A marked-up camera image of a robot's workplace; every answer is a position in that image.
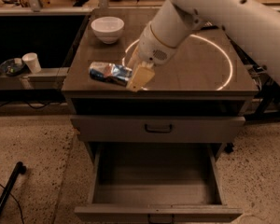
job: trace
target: floor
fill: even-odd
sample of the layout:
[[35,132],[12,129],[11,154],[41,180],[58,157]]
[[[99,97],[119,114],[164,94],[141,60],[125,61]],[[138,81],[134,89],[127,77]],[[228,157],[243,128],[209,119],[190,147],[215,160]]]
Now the floor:
[[[250,121],[234,144],[234,152],[223,153],[217,161],[228,206],[244,210],[232,224],[280,224],[280,121]],[[87,201],[92,165],[66,105],[0,108],[3,185],[18,161],[27,172],[18,177],[12,193],[21,204],[24,223],[83,223],[74,208]],[[0,224],[9,223],[21,223],[11,198],[0,217]]]

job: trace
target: table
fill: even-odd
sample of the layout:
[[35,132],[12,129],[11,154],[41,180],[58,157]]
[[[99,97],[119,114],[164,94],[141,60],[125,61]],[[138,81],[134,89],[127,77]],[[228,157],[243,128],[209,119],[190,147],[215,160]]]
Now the table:
[[93,61],[129,59],[156,12],[91,14],[91,20],[120,17],[125,28],[116,44],[106,45],[89,23],[63,84],[77,137],[94,166],[88,204],[75,212],[84,221],[230,222],[242,211],[225,203],[216,159],[244,125],[257,88],[225,34],[189,36],[137,93],[89,77]]

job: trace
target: drawer handle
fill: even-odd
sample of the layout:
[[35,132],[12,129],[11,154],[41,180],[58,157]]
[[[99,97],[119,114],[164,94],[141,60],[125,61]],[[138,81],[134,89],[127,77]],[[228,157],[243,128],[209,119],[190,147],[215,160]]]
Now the drawer handle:
[[158,125],[145,124],[144,128],[148,133],[170,133],[173,129],[173,125],[169,124],[169,125],[158,126]]
[[148,214],[147,219],[148,219],[148,224],[175,224],[175,215],[171,215],[171,222],[167,222],[167,223],[166,222],[159,223],[159,222],[151,221],[150,214]]

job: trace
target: white bowl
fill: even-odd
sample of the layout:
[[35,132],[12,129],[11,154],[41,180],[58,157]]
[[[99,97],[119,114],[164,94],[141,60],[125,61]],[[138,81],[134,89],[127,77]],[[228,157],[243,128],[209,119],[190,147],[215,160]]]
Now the white bowl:
[[115,43],[122,35],[124,22],[116,17],[102,17],[91,23],[91,28],[101,41]]

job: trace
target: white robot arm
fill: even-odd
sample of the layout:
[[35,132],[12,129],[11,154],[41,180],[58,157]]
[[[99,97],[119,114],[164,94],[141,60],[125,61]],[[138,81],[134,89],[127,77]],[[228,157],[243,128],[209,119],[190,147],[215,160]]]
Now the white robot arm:
[[[266,65],[280,85],[280,13],[254,0],[167,0],[141,34],[134,54],[138,57],[129,66],[137,68],[144,61],[142,66],[149,70],[153,63],[167,63],[206,21],[224,30],[257,64]],[[153,76],[134,71],[127,88],[138,91]]]

